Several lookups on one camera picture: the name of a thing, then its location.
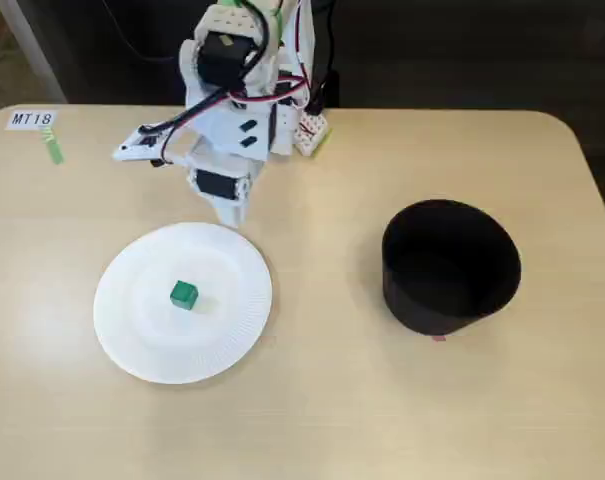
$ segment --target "white label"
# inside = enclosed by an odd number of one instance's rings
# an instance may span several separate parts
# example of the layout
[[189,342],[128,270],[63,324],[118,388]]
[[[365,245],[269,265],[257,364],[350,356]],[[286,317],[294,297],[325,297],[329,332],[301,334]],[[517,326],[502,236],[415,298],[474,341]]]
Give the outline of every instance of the white label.
[[6,125],[7,130],[40,130],[52,127],[58,112],[53,110],[15,110]]

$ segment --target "white plate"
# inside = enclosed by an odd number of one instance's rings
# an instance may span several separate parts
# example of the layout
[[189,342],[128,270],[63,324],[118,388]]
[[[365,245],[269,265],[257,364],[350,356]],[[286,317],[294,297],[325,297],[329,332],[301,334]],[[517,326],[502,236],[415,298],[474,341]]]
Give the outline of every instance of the white plate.
[[[171,303],[178,280],[195,285],[193,310]],[[95,332],[120,368],[143,380],[181,384],[238,362],[271,310],[269,270],[244,237],[206,223],[180,223],[126,247],[95,294]]]

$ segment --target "black container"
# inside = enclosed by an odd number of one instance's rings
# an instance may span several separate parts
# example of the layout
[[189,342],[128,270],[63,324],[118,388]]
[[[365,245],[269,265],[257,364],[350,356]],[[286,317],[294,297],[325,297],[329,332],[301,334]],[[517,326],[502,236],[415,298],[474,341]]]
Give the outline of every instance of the black container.
[[397,214],[384,233],[384,299],[400,322],[448,335],[503,308],[520,284],[509,234],[486,213],[427,200]]

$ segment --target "green cube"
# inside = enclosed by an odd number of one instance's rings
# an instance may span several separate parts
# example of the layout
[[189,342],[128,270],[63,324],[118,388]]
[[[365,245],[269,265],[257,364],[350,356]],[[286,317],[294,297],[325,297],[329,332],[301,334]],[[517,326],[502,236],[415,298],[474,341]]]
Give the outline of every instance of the green cube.
[[191,310],[198,299],[198,289],[190,283],[178,281],[171,292],[171,302],[176,307]]

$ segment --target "robotic arm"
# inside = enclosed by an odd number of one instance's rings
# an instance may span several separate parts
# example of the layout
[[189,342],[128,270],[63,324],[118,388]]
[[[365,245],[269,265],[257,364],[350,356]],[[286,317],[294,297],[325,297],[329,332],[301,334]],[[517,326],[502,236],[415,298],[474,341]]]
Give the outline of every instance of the robotic arm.
[[[186,107],[142,125],[114,152],[119,161],[181,165],[220,221],[245,219],[253,183],[271,152],[309,154],[328,130],[309,102],[315,33],[311,0],[220,0],[180,49]],[[198,139],[185,155],[171,142],[186,129]]]

